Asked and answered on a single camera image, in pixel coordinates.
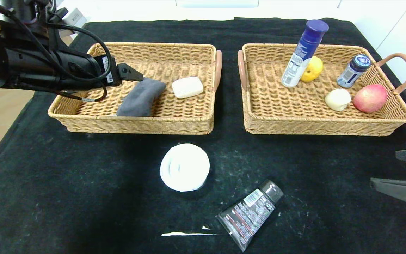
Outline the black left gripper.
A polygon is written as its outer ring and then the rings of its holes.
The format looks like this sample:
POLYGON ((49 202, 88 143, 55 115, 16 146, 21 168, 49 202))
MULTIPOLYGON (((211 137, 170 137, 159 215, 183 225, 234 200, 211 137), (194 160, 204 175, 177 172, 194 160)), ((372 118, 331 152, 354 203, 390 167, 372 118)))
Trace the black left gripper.
POLYGON ((68 77, 57 71, 59 77, 58 89, 65 91, 89 91, 99 90, 105 87, 119 86, 123 81, 143 81, 144 76, 131 66, 125 63, 116 64, 115 58, 108 58, 106 54, 91 56, 77 50, 58 50, 58 63, 69 74, 82 79, 92 79, 101 76, 109 67, 110 72, 103 78, 95 82, 83 82, 68 77))

